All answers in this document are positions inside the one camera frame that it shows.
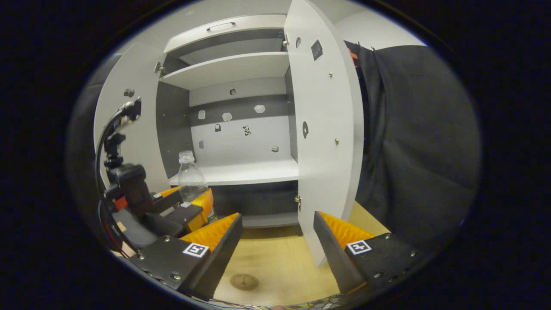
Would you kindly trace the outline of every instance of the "cabinet door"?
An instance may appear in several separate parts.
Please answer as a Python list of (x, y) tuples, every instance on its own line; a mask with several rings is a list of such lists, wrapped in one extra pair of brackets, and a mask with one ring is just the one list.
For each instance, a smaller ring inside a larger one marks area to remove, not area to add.
[(325, 263), (314, 212), (348, 220), (363, 151), (363, 109), (354, 64), (329, 19), (293, 0), (285, 21), (299, 157), (299, 222), (317, 266)]
[[(153, 72), (157, 62), (163, 63), (166, 55), (154, 47), (135, 43), (115, 64), (101, 89), (94, 118), (94, 146), (98, 147), (98, 139), (104, 126), (115, 110), (125, 102), (142, 98), (142, 115), (121, 133), (126, 140), (121, 144), (121, 155), (125, 163), (141, 164), (145, 168), (145, 182), (150, 191), (161, 192), (169, 189), (161, 152), (157, 138), (156, 127), (156, 97), (159, 85), (159, 72)], [(125, 89), (134, 89), (134, 96), (124, 96)], [(101, 176), (105, 184), (107, 175), (101, 167)]]

